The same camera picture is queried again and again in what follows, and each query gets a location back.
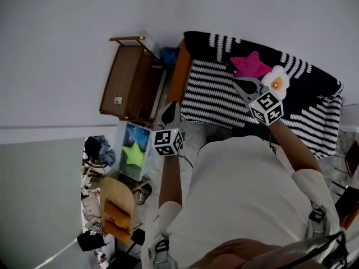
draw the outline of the person's right arm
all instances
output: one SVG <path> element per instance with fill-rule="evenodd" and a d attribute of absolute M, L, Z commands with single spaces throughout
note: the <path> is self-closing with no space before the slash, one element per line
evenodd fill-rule
<path fill-rule="evenodd" d="M 319 164 L 307 146 L 280 120 L 268 126 L 278 141 L 293 169 L 314 169 L 320 171 Z"/>

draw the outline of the flower-shaped plush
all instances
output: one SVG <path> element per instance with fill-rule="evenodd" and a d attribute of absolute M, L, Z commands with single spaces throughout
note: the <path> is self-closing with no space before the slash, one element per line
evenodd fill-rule
<path fill-rule="evenodd" d="M 289 77 L 282 66 L 274 66 L 272 71 L 266 74 L 261 82 L 274 91 L 278 98 L 284 100 L 289 87 Z"/>

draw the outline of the person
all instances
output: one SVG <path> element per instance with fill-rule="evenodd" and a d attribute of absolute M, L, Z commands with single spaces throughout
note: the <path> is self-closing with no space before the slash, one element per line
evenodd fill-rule
<path fill-rule="evenodd" d="M 313 154 L 280 120 L 269 130 L 292 165 L 292 175 L 256 136 L 211 142 L 194 162 L 184 206 L 178 156 L 164 158 L 156 234 L 152 251 L 144 254 L 144 268 L 291 268 L 288 264 L 308 251 L 293 248 L 311 245 L 306 240 L 316 232 L 310 217 L 315 208 L 325 213 L 322 234 L 339 231 L 339 217 Z M 321 262 L 332 246 L 316 260 Z M 295 268 L 324 267 L 304 259 Z"/>

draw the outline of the throw blanket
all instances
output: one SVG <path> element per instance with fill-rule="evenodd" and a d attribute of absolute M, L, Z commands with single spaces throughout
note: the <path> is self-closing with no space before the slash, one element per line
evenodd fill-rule
<path fill-rule="evenodd" d="M 185 43 L 193 61 L 182 118 L 226 128 L 248 127 L 256 134 L 261 125 L 232 86 L 235 68 L 229 59 L 257 51 L 263 63 L 283 66 L 291 79 L 282 121 L 317 158 L 335 154 L 343 90 L 337 79 L 292 55 L 233 37 L 186 32 Z"/>

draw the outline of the white cloth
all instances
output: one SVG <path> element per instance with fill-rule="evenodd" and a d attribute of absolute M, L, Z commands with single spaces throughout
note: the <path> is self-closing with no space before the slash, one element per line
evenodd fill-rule
<path fill-rule="evenodd" d="M 337 232 L 321 173 L 303 169 L 291 176 L 261 139 L 230 138 L 200 150 L 186 204 L 162 205 L 157 236 L 168 234 L 169 255 L 186 268 L 232 239 L 273 245 L 305 239 L 311 202 L 327 209 L 331 234 Z"/>

